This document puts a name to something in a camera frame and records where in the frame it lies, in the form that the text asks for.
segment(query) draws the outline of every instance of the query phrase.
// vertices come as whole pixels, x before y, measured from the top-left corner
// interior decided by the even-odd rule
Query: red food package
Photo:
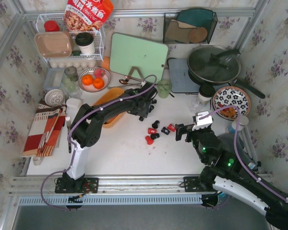
[[[110,0],[68,0],[63,19],[69,31],[99,30],[112,11]]]

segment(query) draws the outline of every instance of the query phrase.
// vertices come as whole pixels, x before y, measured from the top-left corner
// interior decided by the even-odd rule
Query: patterned plate
[[[104,80],[105,85],[104,85],[104,87],[102,87],[100,90],[96,89],[93,85],[90,85],[89,87],[87,87],[87,86],[85,86],[85,85],[82,85],[82,77],[83,77],[84,75],[90,74],[90,75],[92,75],[93,78],[95,79],[95,77],[94,77],[94,70],[95,70],[95,69],[103,69],[103,70],[105,71],[105,73],[106,73],[106,74],[102,77],[102,80]],[[98,91],[101,91],[101,90],[103,90],[104,88],[106,88],[106,87],[109,85],[110,81],[111,81],[111,75],[110,75],[109,71],[107,71],[106,69],[101,68],[101,67],[95,67],[95,68],[90,68],[90,69],[87,69],[87,70],[83,71],[82,74],[80,75],[79,79],[78,79],[78,84],[79,84],[79,87],[80,87],[81,89],[83,89],[84,91],[87,91],[87,92],[98,92]]]
[[[245,116],[250,112],[251,109],[251,101],[246,92],[233,86],[225,86],[215,93],[213,97],[213,107],[215,110],[220,108],[220,106],[218,106],[219,103],[224,106],[235,105],[239,108],[240,113]],[[222,118],[231,121],[235,120],[235,118],[238,116],[237,114],[234,117],[229,117],[219,112],[217,114],[219,114]]]

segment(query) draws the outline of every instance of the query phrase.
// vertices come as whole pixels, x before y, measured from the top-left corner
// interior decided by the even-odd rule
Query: green cutting board
[[[168,46],[165,44],[114,33],[110,70],[127,76],[132,67],[138,67],[144,77],[155,74],[158,82],[162,78],[167,55]],[[133,72],[132,77],[141,79],[137,71]],[[154,82],[155,78],[150,77],[147,80]]]

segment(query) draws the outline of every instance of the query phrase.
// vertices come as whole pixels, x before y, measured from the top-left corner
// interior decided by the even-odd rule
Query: dish towel
[[[65,121],[66,105],[48,106],[41,100],[24,146],[23,157],[49,157]]]

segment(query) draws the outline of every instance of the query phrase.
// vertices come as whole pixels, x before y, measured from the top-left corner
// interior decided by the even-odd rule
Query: dish rack
[[[65,23],[63,21],[64,13],[45,13],[40,14],[36,21],[36,29],[39,32],[41,28],[44,28],[44,23],[50,20],[55,21],[59,27],[60,31],[68,31]],[[72,35],[72,40],[75,43],[75,37],[77,34],[82,33],[83,31],[69,31]],[[80,61],[80,60],[103,60],[104,54],[104,44],[105,44],[105,30],[102,26],[99,31],[86,31],[94,37],[94,54],[81,54],[80,56],[69,56],[65,58],[45,58],[45,61]]]

